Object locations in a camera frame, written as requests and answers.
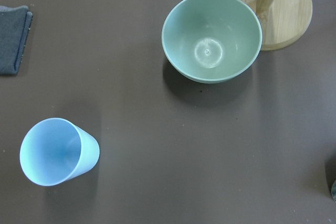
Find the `folded grey cloth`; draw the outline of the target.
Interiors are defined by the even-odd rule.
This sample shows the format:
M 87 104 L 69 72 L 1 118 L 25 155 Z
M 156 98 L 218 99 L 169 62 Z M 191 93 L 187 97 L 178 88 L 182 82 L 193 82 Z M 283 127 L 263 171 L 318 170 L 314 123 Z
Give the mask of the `folded grey cloth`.
M 32 18 L 25 5 L 1 6 L 1 75 L 18 73 Z

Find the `wooden stand with round base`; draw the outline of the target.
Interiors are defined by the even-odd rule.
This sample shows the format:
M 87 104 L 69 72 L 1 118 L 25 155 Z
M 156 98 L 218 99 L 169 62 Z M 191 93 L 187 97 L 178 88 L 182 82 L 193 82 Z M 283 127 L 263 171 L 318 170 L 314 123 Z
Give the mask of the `wooden stand with round base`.
M 307 30 L 312 0 L 241 0 L 257 15 L 262 28 L 262 50 L 287 47 Z

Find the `blue plastic cup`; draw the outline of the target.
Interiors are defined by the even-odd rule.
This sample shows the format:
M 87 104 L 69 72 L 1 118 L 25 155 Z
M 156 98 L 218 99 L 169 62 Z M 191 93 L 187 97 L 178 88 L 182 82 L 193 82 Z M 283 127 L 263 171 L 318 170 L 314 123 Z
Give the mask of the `blue plastic cup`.
M 25 135 L 19 161 L 25 176 L 41 186 L 54 186 L 90 171 L 98 162 L 97 140 L 62 118 L 38 122 Z

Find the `green plastic bowl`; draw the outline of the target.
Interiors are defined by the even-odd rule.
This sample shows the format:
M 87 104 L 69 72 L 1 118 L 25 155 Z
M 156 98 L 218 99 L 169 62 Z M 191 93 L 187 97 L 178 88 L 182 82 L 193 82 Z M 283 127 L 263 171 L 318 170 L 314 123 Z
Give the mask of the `green plastic bowl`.
M 240 0 L 183 0 L 162 26 L 169 63 L 186 78 L 221 83 L 256 60 L 262 29 L 254 11 Z

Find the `shiny metal scoop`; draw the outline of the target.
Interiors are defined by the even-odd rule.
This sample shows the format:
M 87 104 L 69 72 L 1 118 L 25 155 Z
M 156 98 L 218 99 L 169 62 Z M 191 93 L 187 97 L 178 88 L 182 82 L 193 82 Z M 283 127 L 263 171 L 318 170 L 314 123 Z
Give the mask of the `shiny metal scoop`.
M 330 191 L 331 191 L 331 196 L 332 196 L 334 202 L 336 202 L 336 180 L 333 182 Z

